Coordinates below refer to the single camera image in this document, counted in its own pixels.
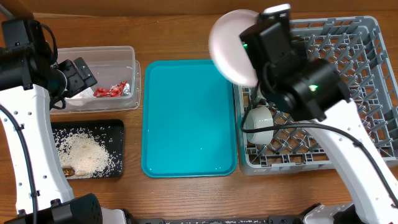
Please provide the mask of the white tissue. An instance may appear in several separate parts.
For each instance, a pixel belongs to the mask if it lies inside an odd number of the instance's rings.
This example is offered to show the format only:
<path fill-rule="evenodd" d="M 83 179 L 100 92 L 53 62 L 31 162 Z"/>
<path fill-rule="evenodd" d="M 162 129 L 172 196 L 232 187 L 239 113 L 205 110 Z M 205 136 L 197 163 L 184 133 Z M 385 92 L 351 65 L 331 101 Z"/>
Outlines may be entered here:
<path fill-rule="evenodd" d="M 74 97 L 67 98 L 66 102 L 73 106 L 82 106 L 92 98 L 94 98 L 94 91 L 92 90 L 92 88 L 87 88 L 81 93 L 75 95 Z"/>

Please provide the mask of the red snack wrapper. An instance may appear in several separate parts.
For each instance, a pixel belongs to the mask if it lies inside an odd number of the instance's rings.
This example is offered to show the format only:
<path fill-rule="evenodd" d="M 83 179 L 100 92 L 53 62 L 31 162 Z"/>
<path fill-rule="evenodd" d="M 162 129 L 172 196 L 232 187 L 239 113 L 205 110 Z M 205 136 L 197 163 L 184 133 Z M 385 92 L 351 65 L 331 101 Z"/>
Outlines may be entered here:
<path fill-rule="evenodd" d="M 128 96 L 131 93 L 130 85 L 127 81 L 117 83 L 113 85 L 110 89 L 98 88 L 93 96 L 97 98 L 102 97 L 122 97 Z"/>

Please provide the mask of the pink plate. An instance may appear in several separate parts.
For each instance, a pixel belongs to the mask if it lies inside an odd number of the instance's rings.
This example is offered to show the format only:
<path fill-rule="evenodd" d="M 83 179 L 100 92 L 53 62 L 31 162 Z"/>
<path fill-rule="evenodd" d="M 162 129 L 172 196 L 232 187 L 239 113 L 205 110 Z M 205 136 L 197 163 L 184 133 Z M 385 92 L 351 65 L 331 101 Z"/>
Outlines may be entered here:
<path fill-rule="evenodd" d="M 257 76 L 239 35 L 253 26 L 259 13 L 238 9 L 221 16 L 213 25 L 209 52 L 218 71 L 231 83 L 256 86 Z"/>

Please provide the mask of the metal bowl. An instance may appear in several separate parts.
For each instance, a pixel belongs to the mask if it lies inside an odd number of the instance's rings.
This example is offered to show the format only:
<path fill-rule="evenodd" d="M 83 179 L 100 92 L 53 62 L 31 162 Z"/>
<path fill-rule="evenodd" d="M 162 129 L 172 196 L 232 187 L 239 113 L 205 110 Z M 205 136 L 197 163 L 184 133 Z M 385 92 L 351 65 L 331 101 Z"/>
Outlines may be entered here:
<path fill-rule="evenodd" d="M 271 112 L 266 106 L 260 106 L 251 109 L 245 120 L 245 129 L 257 129 L 273 126 Z M 260 133 L 247 133 L 246 138 L 250 143 L 268 145 L 273 138 L 273 131 L 264 131 Z"/>

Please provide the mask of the rice pile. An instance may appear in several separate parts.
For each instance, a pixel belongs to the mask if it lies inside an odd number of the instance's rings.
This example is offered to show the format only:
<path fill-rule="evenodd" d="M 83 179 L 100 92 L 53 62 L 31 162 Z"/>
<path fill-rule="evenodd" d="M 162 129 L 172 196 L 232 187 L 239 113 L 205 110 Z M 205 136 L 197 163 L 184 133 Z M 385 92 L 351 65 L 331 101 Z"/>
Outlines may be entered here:
<path fill-rule="evenodd" d="M 75 175 L 67 179 L 117 177 L 122 173 L 122 153 L 107 146 L 105 134 L 86 128 L 53 130 L 61 167 L 72 167 Z"/>

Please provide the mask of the brown food piece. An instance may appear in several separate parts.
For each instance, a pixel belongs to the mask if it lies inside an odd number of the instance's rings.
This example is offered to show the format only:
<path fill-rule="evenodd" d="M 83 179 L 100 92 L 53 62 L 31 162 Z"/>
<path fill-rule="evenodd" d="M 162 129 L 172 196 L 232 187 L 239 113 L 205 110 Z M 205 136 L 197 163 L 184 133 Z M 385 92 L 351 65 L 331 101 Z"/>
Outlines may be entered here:
<path fill-rule="evenodd" d="M 72 167 L 63 167 L 62 170 L 65 177 L 71 177 L 75 175 L 75 170 Z"/>

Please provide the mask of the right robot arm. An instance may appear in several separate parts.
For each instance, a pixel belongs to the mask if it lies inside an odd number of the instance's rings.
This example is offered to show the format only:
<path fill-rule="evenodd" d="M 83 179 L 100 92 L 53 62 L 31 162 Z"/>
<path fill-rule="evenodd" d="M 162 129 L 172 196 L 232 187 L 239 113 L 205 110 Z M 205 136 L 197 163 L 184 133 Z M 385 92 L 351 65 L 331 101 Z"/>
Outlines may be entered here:
<path fill-rule="evenodd" d="M 310 29 L 292 34 L 288 10 L 243 11 L 238 42 L 254 83 L 267 100 L 306 129 L 326 152 L 352 198 L 349 205 L 315 205 L 301 223 L 396 223 L 397 179 L 377 151 L 349 88 L 325 59 L 307 53 Z"/>

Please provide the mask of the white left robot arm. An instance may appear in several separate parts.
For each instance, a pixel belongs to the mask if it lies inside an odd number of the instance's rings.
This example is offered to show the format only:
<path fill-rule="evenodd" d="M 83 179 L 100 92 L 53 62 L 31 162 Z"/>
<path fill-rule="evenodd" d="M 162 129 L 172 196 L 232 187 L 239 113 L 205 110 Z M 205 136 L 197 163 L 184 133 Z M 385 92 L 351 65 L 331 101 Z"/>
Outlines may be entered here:
<path fill-rule="evenodd" d="M 14 223 L 133 223 L 124 209 L 103 208 L 97 197 L 75 197 L 60 165 L 50 110 L 96 84 L 82 58 L 58 62 L 45 24 L 13 19 L 1 24 L 1 122 L 16 180 Z"/>

